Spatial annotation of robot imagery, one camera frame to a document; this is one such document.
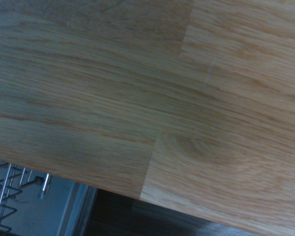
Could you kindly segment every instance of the metal dish rack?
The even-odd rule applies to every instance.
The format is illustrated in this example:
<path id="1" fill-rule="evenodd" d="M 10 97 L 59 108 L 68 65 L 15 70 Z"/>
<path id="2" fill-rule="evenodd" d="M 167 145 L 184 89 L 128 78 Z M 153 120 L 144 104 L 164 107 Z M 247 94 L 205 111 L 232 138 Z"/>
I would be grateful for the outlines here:
<path id="1" fill-rule="evenodd" d="M 27 171 L 25 167 L 18 168 L 17 165 L 11 163 L 0 164 L 0 168 L 6 168 L 4 178 L 0 179 L 0 236 L 5 236 L 12 231 L 12 228 L 3 225 L 1 222 L 17 212 L 16 208 L 7 205 L 8 200 L 15 199 L 17 195 L 22 194 L 23 188 L 32 184 L 42 186 L 38 197 L 39 199 L 43 199 L 51 184 L 51 176 L 46 174 L 45 178 L 35 177 L 31 181 L 33 170 Z M 12 182 L 16 178 L 19 178 L 17 188 L 12 187 Z"/>

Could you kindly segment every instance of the oak wood surface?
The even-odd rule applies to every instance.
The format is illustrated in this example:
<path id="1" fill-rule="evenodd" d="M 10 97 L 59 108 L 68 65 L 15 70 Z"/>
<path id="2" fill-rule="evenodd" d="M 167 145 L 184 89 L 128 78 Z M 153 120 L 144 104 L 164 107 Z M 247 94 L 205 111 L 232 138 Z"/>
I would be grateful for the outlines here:
<path id="1" fill-rule="evenodd" d="M 0 159 L 295 236 L 295 1 L 113 2 L 0 0 Z"/>

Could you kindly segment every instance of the dark floor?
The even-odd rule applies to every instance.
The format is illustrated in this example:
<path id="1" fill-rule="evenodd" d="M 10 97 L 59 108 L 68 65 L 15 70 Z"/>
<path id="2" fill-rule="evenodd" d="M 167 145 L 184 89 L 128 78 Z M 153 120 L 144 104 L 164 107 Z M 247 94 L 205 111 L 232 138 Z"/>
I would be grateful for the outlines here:
<path id="1" fill-rule="evenodd" d="M 256 236 L 99 190 L 85 236 Z"/>

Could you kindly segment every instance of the scratch mark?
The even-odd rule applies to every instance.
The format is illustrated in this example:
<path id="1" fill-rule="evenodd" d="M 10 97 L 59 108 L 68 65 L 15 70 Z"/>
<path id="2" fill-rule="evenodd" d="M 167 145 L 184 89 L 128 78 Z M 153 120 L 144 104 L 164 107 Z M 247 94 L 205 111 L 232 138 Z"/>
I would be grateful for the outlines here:
<path id="1" fill-rule="evenodd" d="M 214 59 L 213 64 L 210 66 L 210 69 L 208 70 L 208 75 L 207 75 L 207 78 L 206 78 L 206 81 L 205 81 L 205 86 L 207 85 L 209 79 L 211 78 L 211 72 L 212 72 L 213 68 L 215 67 L 215 64 L 216 64 L 217 59 L 218 59 L 218 57 L 216 57 Z"/>
<path id="2" fill-rule="evenodd" d="M 100 10 L 100 11 L 101 11 L 101 12 L 108 11 L 108 10 L 110 10 L 110 9 L 112 9 L 112 8 L 115 8 L 115 7 L 119 6 L 119 5 L 121 5 L 124 1 L 125 1 L 125 0 L 119 0 L 119 1 L 117 1 L 114 5 L 109 6 L 109 7 L 106 7 L 106 8 L 104 8 L 104 9 Z"/>

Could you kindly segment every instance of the wooden countertop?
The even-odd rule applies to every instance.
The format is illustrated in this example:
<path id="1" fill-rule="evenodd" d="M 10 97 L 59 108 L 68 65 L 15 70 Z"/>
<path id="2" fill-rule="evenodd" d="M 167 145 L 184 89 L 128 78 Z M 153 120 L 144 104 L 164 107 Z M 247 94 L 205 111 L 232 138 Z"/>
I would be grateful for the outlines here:
<path id="1" fill-rule="evenodd" d="M 0 0 L 0 160 L 295 236 L 295 0 Z"/>

